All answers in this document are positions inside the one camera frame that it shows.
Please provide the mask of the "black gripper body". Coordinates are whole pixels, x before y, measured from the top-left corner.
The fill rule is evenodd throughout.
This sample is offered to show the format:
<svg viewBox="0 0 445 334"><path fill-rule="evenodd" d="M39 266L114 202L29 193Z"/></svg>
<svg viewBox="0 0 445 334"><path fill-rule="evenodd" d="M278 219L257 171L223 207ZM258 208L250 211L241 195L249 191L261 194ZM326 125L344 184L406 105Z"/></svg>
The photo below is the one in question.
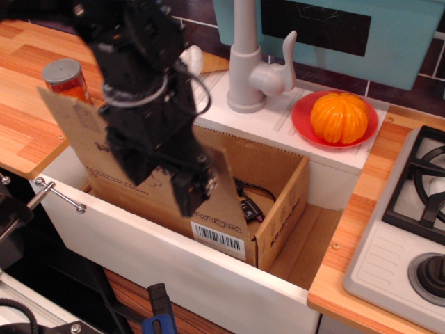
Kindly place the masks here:
<svg viewBox="0 0 445 334"><path fill-rule="evenodd" d="M192 127L197 116L191 79L166 77L153 93L132 95L104 86L107 141L127 177L139 185L154 169L206 184L211 159Z"/></svg>

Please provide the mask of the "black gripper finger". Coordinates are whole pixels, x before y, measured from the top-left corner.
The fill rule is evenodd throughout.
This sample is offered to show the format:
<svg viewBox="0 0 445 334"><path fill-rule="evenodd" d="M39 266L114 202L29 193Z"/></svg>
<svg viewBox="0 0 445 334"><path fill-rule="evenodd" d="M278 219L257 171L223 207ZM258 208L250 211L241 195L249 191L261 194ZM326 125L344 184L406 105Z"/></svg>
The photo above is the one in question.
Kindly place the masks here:
<svg viewBox="0 0 445 334"><path fill-rule="evenodd" d="M184 217L191 217L214 190L214 176L210 170L197 175L176 173L171 182L179 211Z"/></svg>

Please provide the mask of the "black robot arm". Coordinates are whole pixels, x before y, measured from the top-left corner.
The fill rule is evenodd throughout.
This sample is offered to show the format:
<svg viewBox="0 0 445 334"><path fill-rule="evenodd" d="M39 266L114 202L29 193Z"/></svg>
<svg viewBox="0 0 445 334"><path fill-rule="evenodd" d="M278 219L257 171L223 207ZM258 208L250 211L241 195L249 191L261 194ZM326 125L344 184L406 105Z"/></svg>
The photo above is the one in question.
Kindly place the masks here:
<svg viewBox="0 0 445 334"><path fill-rule="evenodd" d="M190 216L214 185L211 158L193 135L196 109L184 27L160 1L2 1L2 20L72 27L91 49L104 82L99 114L113 156L134 183L162 167Z"/></svg>

